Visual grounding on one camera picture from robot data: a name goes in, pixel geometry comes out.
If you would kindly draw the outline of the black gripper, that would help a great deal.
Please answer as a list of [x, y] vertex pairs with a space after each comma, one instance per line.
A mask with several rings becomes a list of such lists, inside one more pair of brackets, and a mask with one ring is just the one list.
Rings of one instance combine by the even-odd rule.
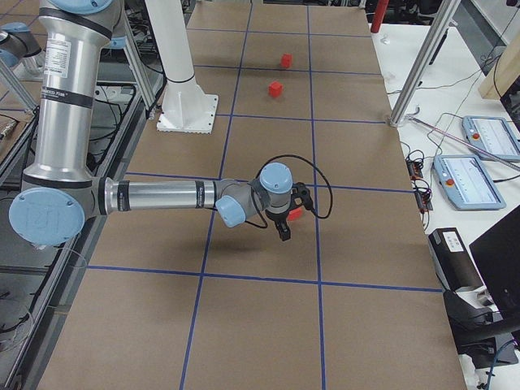
[[266, 210], [267, 218], [274, 222], [275, 227], [279, 233], [279, 238], [282, 241], [286, 241], [291, 238], [291, 231], [287, 224], [288, 213], [289, 210], [284, 210], [281, 212]]

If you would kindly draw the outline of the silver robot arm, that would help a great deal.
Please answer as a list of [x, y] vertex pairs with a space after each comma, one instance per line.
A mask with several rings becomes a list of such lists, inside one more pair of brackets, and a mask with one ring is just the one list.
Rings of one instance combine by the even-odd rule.
[[43, 1], [39, 19], [48, 39], [37, 144], [22, 190], [9, 209], [13, 230], [34, 245], [59, 245], [92, 217], [114, 211], [215, 209], [228, 227], [254, 215], [271, 219], [282, 240], [291, 236], [293, 178], [269, 162], [249, 183], [235, 180], [115, 181], [86, 167], [94, 90], [102, 49], [127, 20], [121, 1]]
[[26, 24], [12, 22], [1, 26], [1, 60], [9, 68], [22, 63], [29, 74], [40, 76], [45, 52]]

